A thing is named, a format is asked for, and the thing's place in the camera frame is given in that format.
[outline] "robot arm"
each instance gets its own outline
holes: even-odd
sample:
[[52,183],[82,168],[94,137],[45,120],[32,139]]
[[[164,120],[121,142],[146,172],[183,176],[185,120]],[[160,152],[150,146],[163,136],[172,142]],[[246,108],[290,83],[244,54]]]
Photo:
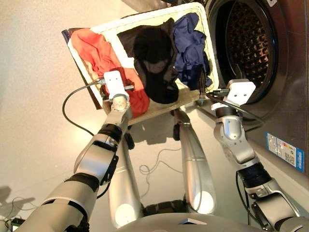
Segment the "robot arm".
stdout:
[[112,107],[102,128],[78,156],[74,175],[54,189],[17,231],[89,231],[99,185],[112,178],[118,161],[115,152],[131,118],[120,73],[107,72],[104,80]]
[[[227,88],[229,93],[223,101],[240,106],[246,103],[255,86],[247,79],[239,79],[230,81]],[[221,143],[227,158],[235,165],[246,192],[255,200],[252,209],[262,228],[265,231],[287,231],[286,228],[290,226],[289,232],[301,228],[296,221],[305,222],[306,219],[300,218],[298,210],[277,181],[264,169],[246,140],[237,111],[221,103],[212,105],[211,109],[216,111],[217,116],[214,137]]]

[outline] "washing machine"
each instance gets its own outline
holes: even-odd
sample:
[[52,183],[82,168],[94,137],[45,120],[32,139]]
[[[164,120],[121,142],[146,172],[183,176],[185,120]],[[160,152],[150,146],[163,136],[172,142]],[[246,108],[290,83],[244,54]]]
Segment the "washing machine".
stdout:
[[[309,176],[307,0],[209,0],[206,4],[220,86],[247,78],[243,106],[265,125],[247,133]],[[256,121],[246,118],[244,126]]]

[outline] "orange cloth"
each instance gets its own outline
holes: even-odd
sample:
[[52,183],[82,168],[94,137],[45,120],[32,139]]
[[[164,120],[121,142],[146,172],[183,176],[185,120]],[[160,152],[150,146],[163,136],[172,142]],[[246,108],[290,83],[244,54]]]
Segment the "orange cloth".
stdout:
[[99,76],[103,76],[105,72],[118,70],[124,86],[133,83],[134,90],[127,91],[133,117],[140,116],[147,111],[149,98],[139,76],[134,69],[121,67],[114,50],[105,41],[103,35],[96,34],[90,29],[80,29],[72,34],[71,42],[81,59],[90,62],[93,71]]

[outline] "navy blue cloth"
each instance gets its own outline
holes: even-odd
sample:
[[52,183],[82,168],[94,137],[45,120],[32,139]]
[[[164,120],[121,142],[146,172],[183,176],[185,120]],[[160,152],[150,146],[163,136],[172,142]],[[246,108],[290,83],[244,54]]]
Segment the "navy blue cloth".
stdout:
[[[194,30],[197,23],[197,14],[188,13],[178,19],[173,26],[173,39],[178,50],[174,67],[181,82],[191,90],[199,88],[198,81],[202,69],[206,75],[210,73],[207,55],[204,52],[206,36]],[[211,84],[211,79],[207,77],[206,87]]]

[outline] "clothing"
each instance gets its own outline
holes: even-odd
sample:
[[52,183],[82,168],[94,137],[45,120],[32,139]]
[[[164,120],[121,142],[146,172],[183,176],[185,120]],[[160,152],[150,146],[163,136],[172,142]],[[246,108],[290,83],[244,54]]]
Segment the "clothing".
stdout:
[[[210,73],[207,55],[204,52],[206,36],[194,30],[198,23],[196,13],[188,13],[178,19],[173,26],[173,39],[178,50],[175,61],[175,70],[179,73],[179,79],[191,90],[198,89],[198,81],[202,69],[205,74]],[[212,81],[206,78],[206,86]]]
[[134,69],[121,67],[111,45],[105,41],[103,35],[96,34],[90,29],[81,29],[72,34],[71,42],[81,59],[90,62],[93,71],[98,76],[103,76],[105,72],[118,70],[124,86],[134,85],[133,91],[127,91],[133,117],[142,115],[147,111],[149,98],[143,89],[140,78]]
[[173,42],[170,18],[159,26],[138,26],[121,32],[118,37],[143,83],[146,94],[157,103],[169,104],[178,99],[173,68],[177,49]]

